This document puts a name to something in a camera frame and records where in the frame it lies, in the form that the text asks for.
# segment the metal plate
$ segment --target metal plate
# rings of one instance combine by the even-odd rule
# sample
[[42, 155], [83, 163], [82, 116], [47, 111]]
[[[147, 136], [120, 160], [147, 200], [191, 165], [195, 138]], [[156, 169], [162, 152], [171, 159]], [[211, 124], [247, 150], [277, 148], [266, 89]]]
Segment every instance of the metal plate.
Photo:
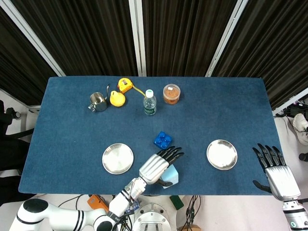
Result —
[[233, 168], [237, 161], [235, 147], [228, 141], [215, 140], [207, 147], [206, 156], [210, 164], [220, 170]]
[[132, 166], [134, 155], [132, 150], [123, 143], [110, 145], [103, 153], [102, 162], [107, 172], [122, 174]]

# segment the dark curtain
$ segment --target dark curtain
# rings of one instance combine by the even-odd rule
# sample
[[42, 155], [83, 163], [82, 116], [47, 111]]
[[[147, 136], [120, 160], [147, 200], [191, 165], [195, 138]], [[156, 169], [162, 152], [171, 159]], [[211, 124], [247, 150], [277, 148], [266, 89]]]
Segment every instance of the dark curtain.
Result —
[[236, 0], [143, 0], [148, 76], [205, 76]]
[[250, 0], [212, 76], [261, 77], [272, 108], [308, 87], [308, 1]]
[[12, 2], [66, 75], [138, 75], [128, 0]]
[[49, 65], [0, 8], [0, 88], [27, 105], [41, 103]]

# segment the green object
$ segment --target green object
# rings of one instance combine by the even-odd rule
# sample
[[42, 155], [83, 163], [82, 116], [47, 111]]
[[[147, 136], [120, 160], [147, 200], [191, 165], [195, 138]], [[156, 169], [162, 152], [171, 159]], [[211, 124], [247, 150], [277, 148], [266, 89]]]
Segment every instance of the green object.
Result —
[[170, 200], [171, 200], [171, 202], [174, 205], [176, 210], [179, 210], [180, 208], [184, 207], [184, 204], [181, 201], [181, 199], [179, 198], [179, 196], [171, 196]]

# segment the robotic arm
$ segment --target robotic arm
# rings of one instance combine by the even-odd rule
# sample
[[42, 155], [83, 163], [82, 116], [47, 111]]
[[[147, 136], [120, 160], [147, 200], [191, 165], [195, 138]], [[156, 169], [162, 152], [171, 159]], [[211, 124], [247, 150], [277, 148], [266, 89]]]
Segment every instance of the robotic arm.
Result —
[[269, 187], [261, 185], [256, 180], [253, 181], [254, 185], [263, 191], [272, 193], [277, 200], [283, 201], [282, 210], [291, 230], [308, 230], [308, 212], [297, 201], [300, 190], [283, 155], [276, 147], [271, 149], [266, 145], [265, 148], [259, 143], [258, 146], [262, 153], [256, 148], [253, 150], [268, 179]]
[[38, 231], [41, 222], [49, 219], [53, 230], [80, 231], [91, 225], [95, 231], [111, 231], [120, 221], [124, 212], [145, 191], [147, 184], [154, 184], [164, 171], [184, 153], [174, 146], [152, 155], [139, 169], [139, 177], [134, 178], [109, 204], [109, 212], [104, 209], [81, 211], [58, 208], [40, 199], [25, 201], [19, 208], [10, 231]]

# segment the table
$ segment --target table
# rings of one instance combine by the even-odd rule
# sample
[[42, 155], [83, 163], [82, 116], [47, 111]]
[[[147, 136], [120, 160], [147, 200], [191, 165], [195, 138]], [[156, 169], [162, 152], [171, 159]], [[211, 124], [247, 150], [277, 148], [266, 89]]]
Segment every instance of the table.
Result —
[[[121, 108], [101, 113], [88, 109], [89, 97], [106, 86], [116, 90], [121, 77], [52, 77], [49, 79], [32, 137], [19, 191], [23, 193], [118, 194], [159, 149], [156, 135], [165, 131], [185, 155], [174, 165], [179, 183], [145, 194], [262, 195], [252, 180], [267, 184], [252, 151], [257, 143], [280, 148], [263, 80], [245, 77], [129, 77], [141, 90], [152, 89], [157, 112], [147, 116], [143, 96], [131, 89]], [[163, 87], [177, 84], [180, 101], [163, 101]], [[234, 168], [221, 171], [206, 158], [211, 141], [230, 141], [238, 153]], [[104, 150], [125, 143], [134, 153], [132, 168], [111, 175], [102, 165]]]

